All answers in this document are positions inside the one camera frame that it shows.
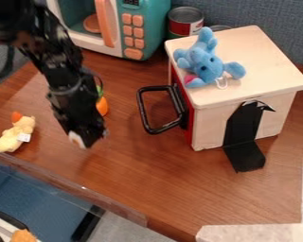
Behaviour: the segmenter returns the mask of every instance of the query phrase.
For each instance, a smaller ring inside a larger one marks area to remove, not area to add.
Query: blue stuffed animal
[[[246,74],[245,69],[239,63],[223,63],[216,55],[200,48],[194,48],[190,52],[190,57],[192,71],[198,77],[186,76],[185,84],[188,88],[202,87],[214,83],[223,76],[223,72],[229,73],[233,79],[243,78]]]
[[[218,40],[213,37],[211,28],[205,26],[200,30],[198,41],[190,49],[177,49],[174,51],[174,59],[178,67],[192,72],[193,63],[190,56],[191,51],[195,48],[200,48],[208,53],[214,54],[217,44]]]
[[[200,32],[198,41],[189,50],[175,50],[174,58],[178,67],[197,75],[197,77],[192,75],[185,77],[185,84],[188,88],[214,83],[223,76],[223,72],[229,73],[233,79],[245,76],[246,71],[242,65],[237,62],[223,63],[215,55],[217,43],[212,30],[204,27]]]

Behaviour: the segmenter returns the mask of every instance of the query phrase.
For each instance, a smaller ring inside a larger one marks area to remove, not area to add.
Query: red can
[[[193,7],[179,7],[169,12],[169,39],[199,34],[204,26],[203,13]]]

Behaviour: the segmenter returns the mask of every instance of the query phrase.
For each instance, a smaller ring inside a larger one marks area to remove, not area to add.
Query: wooden box
[[[247,71],[242,80],[229,79],[225,90],[215,84],[196,89],[183,86],[187,72],[178,68],[173,52],[190,48],[197,36],[166,42],[169,83],[178,83],[188,106],[187,141],[194,150],[221,147],[227,119],[241,103],[251,100],[276,110],[263,114],[256,138],[279,134],[295,93],[303,90],[303,75],[258,26],[215,32],[215,37],[216,54],[223,62],[237,61]]]

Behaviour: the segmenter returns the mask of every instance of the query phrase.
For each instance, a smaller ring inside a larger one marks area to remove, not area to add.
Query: teal toy microwave
[[[121,58],[148,59],[163,41],[170,0],[47,0],[73,42]]]

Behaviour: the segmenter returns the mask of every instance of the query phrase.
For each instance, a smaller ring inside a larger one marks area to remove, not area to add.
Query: black stand
[[[98,225],[100,218],[103,216],[104,212],[105,211],[103,209],[97,206],[92,206],[90,212],[86,214],[79,227],[74,231],[72,235],[72,241],[86,242],[90,237],[92,231]]]
[[[263,168],[265,156],[255,142],[264,111],[274,112],[260,101],[242,103],[227,121],[223,150],[236,172]]]

